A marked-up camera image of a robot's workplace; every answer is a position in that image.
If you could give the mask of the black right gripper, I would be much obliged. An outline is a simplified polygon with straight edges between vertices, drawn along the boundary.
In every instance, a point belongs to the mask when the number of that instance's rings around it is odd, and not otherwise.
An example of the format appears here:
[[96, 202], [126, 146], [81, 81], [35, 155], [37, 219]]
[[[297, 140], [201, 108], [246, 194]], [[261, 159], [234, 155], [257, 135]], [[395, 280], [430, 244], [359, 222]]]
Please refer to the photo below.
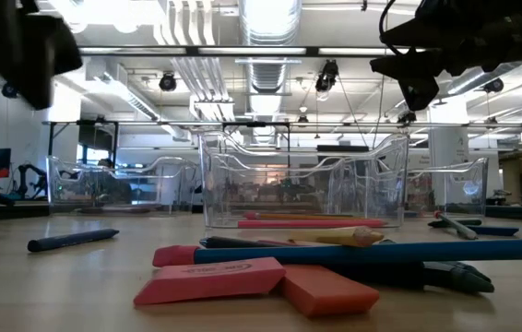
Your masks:
[[522, 0], [422, 1], [414, 18], [380, 30], [380, 41], [391, 54], [373, 59], [372, 70], [398, 79], [408, 108], [421, 111], [439, 93], [442, 72], [522, 61]]

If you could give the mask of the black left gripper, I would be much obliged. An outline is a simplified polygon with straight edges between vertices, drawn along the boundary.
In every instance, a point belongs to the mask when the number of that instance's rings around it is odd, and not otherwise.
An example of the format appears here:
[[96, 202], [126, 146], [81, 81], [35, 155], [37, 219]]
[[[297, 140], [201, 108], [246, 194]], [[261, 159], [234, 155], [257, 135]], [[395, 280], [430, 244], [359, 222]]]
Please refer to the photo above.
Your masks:
[[0, 0], [0, 73], [18, 72], [18, 90], [36, 110], [53, 105], [53, 76], [82, 59], [64, 20], [42, 15], [34, 1]]

